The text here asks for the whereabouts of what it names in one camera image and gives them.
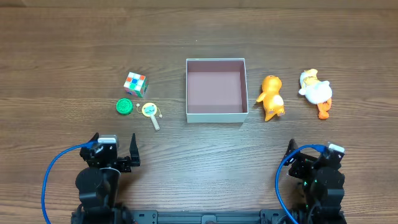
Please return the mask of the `green round disc toy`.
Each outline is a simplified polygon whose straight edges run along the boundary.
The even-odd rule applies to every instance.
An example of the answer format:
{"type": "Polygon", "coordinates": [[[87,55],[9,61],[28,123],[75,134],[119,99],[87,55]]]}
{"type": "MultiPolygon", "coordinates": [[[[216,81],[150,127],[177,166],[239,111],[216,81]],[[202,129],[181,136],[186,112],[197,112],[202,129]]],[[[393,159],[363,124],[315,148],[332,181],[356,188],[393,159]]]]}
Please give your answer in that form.
{"type": "Polygon", "coordinates": [[[133,103],[128,98],[121,98],[116,103],[116,111],[122,115],[128,115],[133,111],[133,103]]]}

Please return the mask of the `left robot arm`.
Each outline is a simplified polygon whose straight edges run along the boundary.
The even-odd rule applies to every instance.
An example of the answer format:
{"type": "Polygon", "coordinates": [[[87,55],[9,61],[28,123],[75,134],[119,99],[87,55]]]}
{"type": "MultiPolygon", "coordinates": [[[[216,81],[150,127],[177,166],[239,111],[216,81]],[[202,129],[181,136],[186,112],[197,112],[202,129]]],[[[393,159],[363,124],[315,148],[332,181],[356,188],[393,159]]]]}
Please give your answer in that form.
{"type": "Polygon", "coordinates": [[[122,173],[141,164],[133,134],[129,146],[130,155],[118,156],[119,140],[116,135],[96,133],[80,156],[88,164],[75,179],[80,204],[72,213],[72,224],[132,224],[131,212],[123,203],[117,203],[119,179],[122,173]]]}

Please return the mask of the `yellow wooden rattle drum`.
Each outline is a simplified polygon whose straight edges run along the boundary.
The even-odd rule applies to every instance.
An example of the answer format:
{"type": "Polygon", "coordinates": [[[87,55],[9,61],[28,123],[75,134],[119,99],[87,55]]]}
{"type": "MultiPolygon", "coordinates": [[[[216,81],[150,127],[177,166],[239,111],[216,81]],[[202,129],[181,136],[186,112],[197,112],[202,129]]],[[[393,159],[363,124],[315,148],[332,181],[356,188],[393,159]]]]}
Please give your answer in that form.
{"type": "Polygon", "coordinates": [[[137,107],[137,112],[143,114],[145,117],[150,118],[154,126],[154,129],[156,131],[159,131],[160,126],[157,121],[157,118],[162,118],[163,116],[157,105],[155,103],[148,102],[143,106],[141,106],[139,103],[137,103],[136,107],[137,107]]]}

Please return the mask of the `white plush duck toy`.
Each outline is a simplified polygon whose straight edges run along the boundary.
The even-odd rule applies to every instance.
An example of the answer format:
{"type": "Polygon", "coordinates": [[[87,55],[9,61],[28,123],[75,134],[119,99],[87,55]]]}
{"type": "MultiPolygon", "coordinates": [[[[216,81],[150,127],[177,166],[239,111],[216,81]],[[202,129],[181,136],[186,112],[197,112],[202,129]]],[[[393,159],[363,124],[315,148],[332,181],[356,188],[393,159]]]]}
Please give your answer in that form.
{"type": "Polygon", "coordinates": [[[311,68],[301,73],[299,82],[299,95],[306,97],[306,99],[318,107],[318,117],[320,119],[329,118],[329,110],[332,104],[332,89],[330,82],[321,81],[317,77],[318,70],[311,68]]]}

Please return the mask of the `orange dinosaur toy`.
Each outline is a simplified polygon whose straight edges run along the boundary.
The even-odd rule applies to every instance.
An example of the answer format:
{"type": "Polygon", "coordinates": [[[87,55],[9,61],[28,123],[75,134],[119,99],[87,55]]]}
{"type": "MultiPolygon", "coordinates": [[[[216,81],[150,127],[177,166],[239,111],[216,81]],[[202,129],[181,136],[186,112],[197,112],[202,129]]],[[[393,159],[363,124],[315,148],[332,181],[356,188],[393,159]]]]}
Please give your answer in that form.
{"type": "Polygon", "coordinates": [[[265,110],[264,121],[269,121],[275,115],[285,115],[284,101],[280,96],[282,81],[277,76],[269,75],[262,82],[262,93],[257,97],[256,102],[262,102],[265,110]]]}

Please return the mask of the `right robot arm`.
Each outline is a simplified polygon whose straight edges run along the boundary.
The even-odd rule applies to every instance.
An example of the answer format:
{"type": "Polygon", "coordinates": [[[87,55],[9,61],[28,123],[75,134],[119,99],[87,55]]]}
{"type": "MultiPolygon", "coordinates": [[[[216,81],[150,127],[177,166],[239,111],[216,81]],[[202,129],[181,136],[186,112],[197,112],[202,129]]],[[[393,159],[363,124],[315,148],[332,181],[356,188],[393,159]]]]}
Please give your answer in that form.
{"type": "Polygon", "coordinates": [[[326,146],[312,145],[310,148],[320,153],[313,157],[301,152],[305,148],[291,139],[283,158],[282,165],[290,166],[289,175],[302,181],[305,199],[289,212],[290,222],[346,224],[341,210],[345,176],[339,171],[345,149],[330,142],[326,146]]]}

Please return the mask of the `colourful puzzle cube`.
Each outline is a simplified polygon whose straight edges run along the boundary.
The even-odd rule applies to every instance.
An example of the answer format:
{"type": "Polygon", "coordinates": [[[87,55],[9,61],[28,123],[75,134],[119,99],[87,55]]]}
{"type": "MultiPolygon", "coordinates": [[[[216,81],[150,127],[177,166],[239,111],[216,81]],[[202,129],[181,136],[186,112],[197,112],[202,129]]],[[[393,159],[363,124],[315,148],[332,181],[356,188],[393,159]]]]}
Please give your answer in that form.
{"type": "Polygon", "coordinates": [[[143,98],[148,87],[147,77],[129,72],[123,87],[128,94],[143,98]]]}

